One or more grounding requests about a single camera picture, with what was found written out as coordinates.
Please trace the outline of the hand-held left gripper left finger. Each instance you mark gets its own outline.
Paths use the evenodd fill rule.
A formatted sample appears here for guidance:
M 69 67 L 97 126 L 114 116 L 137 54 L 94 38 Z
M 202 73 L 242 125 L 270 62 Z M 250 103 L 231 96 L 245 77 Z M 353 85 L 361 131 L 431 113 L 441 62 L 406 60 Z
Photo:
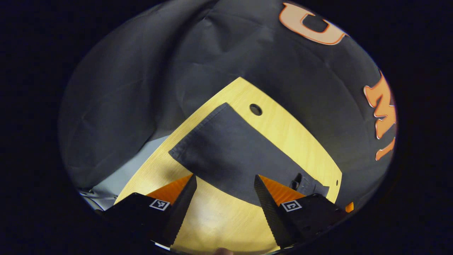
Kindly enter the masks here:
M 189 174 L 147 195 L 128 195 L 103 211 L 102 218 L 135 239 L 170 247 L 196 189 L 196 176 Z

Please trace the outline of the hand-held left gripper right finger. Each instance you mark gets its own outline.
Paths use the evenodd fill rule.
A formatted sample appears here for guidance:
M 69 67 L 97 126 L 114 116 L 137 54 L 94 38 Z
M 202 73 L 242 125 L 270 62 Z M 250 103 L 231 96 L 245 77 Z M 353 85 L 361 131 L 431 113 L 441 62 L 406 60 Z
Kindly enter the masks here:
M 275 242 L 282 249 L 314 240 L 350 213 L 321 194 L 303 195 L 262 175 L 255 176 L 254 190 Z

